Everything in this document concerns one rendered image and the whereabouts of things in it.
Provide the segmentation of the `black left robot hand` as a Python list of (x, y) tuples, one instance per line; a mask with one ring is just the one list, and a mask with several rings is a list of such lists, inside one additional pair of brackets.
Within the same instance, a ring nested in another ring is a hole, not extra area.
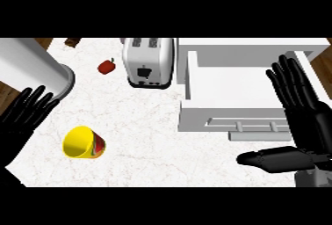
[(38, 125), (59, 104), (51, 92), (41, 97), (44, 90), (44, 85), (35, 90), (26, 87), (0, 115), (0, 188), (23, 187), (6, 166), (16, 159)]

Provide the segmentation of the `white cabinet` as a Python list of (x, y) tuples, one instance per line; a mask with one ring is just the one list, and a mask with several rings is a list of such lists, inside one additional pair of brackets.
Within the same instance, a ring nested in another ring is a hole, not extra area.
[(268, 67), (286, 52), (302, 51), (313, 61), (329, 46), (326, 38), (177, 38), (177, 83), (186, 83), (189, 51), (199, 67)]

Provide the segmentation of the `white open drawer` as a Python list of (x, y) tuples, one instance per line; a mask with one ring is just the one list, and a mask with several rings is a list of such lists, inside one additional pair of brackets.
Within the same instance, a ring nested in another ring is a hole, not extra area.
[(282, 109), (262, 67), (199, 67), (197, 52), (187, 52), (190, 99), (183, 108)]

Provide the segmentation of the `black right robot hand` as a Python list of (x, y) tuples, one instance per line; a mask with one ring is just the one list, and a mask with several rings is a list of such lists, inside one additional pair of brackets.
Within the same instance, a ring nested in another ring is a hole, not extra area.
[(317, 98), (305, 72), (283, 54), (265, 70), (295, 141), (295, 146), (242, 153), (237, 164), (268, 173), (313, 170), (332, 171), (332, 108)]

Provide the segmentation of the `white toaster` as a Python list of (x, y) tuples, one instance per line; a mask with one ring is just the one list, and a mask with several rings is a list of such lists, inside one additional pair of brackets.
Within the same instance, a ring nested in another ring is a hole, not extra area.
[(172, 38), (125, 38), (122, 64), (134, 88), (166, 89), (174, 73), (175, 44)]

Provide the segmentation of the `white cylindrical canister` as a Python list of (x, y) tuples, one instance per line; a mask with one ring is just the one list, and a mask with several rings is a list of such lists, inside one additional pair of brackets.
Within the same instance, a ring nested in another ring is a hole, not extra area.
[(17, 91), (44, 85), (53, 98), (63, 99), (75, 84), (75, 74), (32, 38), (0, 38), (0, 81)]

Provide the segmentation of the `red bell pepper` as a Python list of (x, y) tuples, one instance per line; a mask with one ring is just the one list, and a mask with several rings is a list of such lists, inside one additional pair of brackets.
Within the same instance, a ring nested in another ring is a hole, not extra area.
[(106, 75), (115, 70), (113, 59), (106, 60), (97, 67), (99, 72)]

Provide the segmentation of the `yellow cup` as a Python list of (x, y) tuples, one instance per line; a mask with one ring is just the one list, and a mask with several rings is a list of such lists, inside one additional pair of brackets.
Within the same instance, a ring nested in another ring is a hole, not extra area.
[(104, 151), (104, 140), (88, 127), (73, 127), (65, 136), (62, 151), (69, 158), (94, 159)]

